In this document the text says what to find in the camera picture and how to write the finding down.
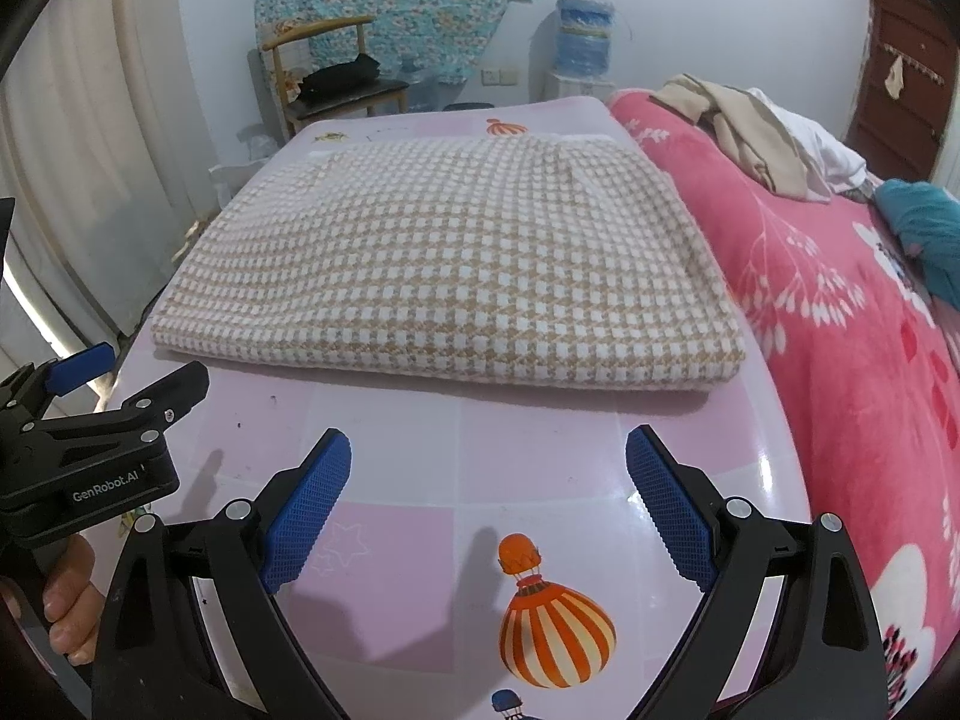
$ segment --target beige clothing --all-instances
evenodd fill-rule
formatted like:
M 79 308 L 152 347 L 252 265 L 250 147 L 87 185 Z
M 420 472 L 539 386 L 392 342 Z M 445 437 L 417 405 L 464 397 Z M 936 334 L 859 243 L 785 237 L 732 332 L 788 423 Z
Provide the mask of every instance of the beige clothing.
M 693 76 L 674 76 L 651 97 L 693 124 L 706 119 L 713 126 L 720 151 L 774 194 L 812 199 L 809 167 L 802 151 L 760 100 Z

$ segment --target white curtain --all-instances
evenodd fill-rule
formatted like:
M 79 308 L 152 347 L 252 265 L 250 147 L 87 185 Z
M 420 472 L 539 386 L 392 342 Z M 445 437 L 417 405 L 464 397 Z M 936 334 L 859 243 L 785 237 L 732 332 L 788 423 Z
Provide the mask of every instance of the white curtain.
M 0 285 L 0 306 L 3 306 L 0 311 L 0 381 L 21 365 L 27 365 L 28 362 L 41 365 L 42 362 L 53 360 L 57 356 L 17 303 L 6 283 Z M 97 407 L 97 400 L 93 389 L 81 386 L 71 394 L 57 398 L 47 410 L 46 416 L 55 418 L 91 413 Z
M 133 333 L 215 212 L 183 42 L 176 0 L 51 0 L 0 84 L 8 266 L 69 346 Z

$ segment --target wall socket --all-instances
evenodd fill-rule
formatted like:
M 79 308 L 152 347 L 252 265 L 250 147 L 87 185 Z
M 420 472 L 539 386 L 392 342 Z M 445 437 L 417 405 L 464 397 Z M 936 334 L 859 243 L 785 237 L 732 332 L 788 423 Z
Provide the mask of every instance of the wall socket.
M 520 83 L 520 68 L 483 68 L 480 83 L 484 86 L 516 86 Z

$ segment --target blue gripper pad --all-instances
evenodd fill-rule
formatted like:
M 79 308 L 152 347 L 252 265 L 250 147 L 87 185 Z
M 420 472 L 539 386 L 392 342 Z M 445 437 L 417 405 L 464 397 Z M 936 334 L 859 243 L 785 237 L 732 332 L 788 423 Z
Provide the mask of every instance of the blue gripper pad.
M 267 531 L 260 580 L 271 595 L 304 569 L 349 475 L 350 442 L 338 433 L 320 447 L 320 454 Z
M 78 386 L 111 372 L 115 363 L 113 347 L 104 341 L 65 360 L 54 362 L 43 386 L 51 395 L 70 394 Z
M 680 576 L 709 591 L 717 577 L 709 527 L 641 428 L 627 437 L 627 471 Z

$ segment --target plastic bottle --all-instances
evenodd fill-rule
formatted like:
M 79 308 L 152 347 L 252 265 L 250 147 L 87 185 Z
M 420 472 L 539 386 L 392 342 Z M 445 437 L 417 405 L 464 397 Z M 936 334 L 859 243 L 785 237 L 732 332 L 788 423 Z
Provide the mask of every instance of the plastic bottle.
M 421 68 L 415 57 L 405 56 L 401 60 L 397 80 L 410 84 L 407 89 L 407 110 L 410 113 L 437 110 L 440 104 L 440 89 L 435 71 Z
M 610 69 L 613 5 L 602 0 L 557 0 L 554 70 L 572 79 L 597 79 Z

